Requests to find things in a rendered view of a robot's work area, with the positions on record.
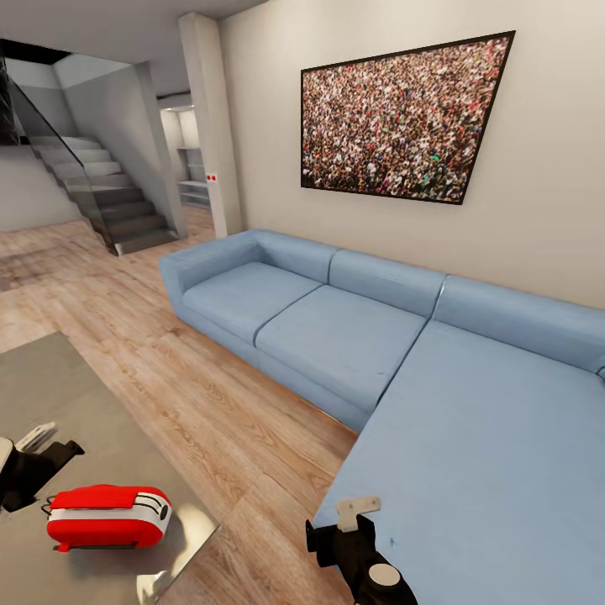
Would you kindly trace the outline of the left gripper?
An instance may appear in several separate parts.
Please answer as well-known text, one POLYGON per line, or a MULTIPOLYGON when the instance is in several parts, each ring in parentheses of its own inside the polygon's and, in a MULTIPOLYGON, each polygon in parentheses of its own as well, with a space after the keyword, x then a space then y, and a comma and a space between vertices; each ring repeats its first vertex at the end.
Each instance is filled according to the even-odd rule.
POLYGON ((22 486, 6 491, 2 504, 4 510, 13 513, 37 502, 37 492, 76 454, 84 454, 84 450, 77 442, 69 440, 65 445, 55 441, 40 455, 33 455, 36 459, 34 474, 22 486))

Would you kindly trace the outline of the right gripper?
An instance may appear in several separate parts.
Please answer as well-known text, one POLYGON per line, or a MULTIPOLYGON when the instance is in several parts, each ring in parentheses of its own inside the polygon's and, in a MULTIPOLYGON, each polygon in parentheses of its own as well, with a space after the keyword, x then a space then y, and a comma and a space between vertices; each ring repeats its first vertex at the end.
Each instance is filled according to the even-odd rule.
POLYGON ((306 521, 308 552, 317 553, 320 567, 337 566, 340 574, 345 575, 345 560, 351 550, 358 546, 370 548, 376 552, 374 524, 361 514, 356 516, 358 530, 344 532, 337 524, 315 529, 310 521, 306 521))

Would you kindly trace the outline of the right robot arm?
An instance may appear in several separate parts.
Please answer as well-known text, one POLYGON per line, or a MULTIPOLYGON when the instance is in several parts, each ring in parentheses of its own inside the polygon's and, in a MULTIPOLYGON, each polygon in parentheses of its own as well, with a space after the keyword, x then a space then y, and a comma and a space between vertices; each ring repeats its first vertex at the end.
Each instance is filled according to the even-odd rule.
POLYGON ((402 573, 376 552, 374 524, 362 514, 381 508, 378 495, 340 500, 337 524, 315 529, 306 521, 308 552, 317 553, 320 567, 338 567, 354 605, 418 605, 402 573))

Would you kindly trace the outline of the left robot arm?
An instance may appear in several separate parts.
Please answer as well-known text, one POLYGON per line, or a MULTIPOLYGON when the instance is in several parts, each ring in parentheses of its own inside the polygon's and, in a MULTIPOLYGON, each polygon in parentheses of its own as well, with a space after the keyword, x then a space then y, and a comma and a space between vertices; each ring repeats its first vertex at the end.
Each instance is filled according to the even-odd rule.
POLYGON ((59 427, 45 423, 15 444, 11 439, 0 438, 0 507, 8 512, 19 511, 37 502, 37 492, 76 454, 84 454, 81 446, 69 440, 51 443, 40 455, 35 451, 59 427))

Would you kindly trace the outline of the radio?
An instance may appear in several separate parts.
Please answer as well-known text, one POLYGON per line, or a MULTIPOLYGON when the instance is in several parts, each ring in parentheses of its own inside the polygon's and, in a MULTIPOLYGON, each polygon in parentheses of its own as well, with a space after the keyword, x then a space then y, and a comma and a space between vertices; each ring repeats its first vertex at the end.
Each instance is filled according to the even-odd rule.
POLYGON ((167 495, 155 487, 79 487, 46 502, 47 533, 60 552, 154 546, 172 513, 167 495))

